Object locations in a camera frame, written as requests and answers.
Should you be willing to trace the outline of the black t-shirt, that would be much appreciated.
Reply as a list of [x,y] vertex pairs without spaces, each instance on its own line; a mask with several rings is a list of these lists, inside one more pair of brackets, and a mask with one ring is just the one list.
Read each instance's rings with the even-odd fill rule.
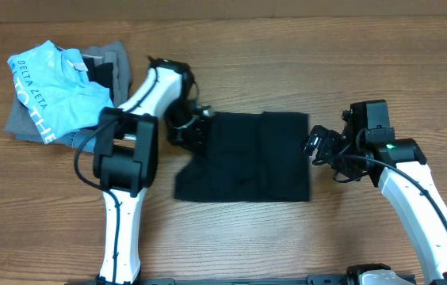
[[307,202],[311,198],[300,112],[218,112],[202,154],[176,175],[174,198],[190,202]]

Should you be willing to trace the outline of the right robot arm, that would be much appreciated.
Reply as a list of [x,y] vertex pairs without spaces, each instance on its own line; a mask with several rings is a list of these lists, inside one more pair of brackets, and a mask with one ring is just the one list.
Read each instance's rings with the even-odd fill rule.
[[379,124],[343,132],[317,125],[304,153],[314,165],[329,165],[343,182],[369,177],[392,205],[415,248],[428,284],[447,284],[447,206],[431,175],[426,156],[413,139],[396,139]]

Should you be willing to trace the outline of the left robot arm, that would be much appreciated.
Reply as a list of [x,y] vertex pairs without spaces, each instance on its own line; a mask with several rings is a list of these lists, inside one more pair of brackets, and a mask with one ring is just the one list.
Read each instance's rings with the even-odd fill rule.
[[134,95],[117,108],[102,110],[93,162],[106,208],[105,253],[97,284],[139,283],[139,226],[158,168],[159,122],[165,121],[171,144],[202,152],[211,116],[208,107],[190,98],[196,91],[188,64],[151,59],[147,78]]

